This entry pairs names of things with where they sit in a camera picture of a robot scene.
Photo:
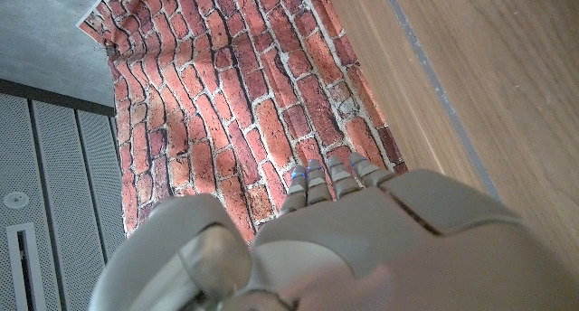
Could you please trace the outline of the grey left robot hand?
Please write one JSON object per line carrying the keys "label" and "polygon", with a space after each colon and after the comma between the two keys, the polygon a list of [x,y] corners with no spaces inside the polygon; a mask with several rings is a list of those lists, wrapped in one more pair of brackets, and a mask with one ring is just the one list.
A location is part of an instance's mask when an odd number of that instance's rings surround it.
{"label": "grey left robot hand", "polygon": [[502,203],[359,154],[298,166],[252,243],[210,194],[171,197],[115,252],[92,310],[575,310],[578,277]]}

